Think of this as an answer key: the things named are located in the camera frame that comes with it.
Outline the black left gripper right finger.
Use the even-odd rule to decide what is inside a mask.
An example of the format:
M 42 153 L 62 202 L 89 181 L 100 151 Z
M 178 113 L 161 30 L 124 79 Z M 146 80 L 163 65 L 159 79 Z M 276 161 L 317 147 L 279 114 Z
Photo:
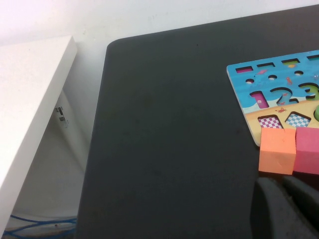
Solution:
M 283 187 L 311 224 L 319 223 L 319 192 L 293 176 L 283 179 Z

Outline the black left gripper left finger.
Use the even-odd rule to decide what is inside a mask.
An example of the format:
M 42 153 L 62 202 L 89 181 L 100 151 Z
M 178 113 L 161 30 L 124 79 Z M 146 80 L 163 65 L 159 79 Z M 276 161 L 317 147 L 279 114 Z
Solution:
M 254 239 L 317 239 L 319 224 L 311 224 L 292 196 L 272 178 L 254 185 L 250 225 Z

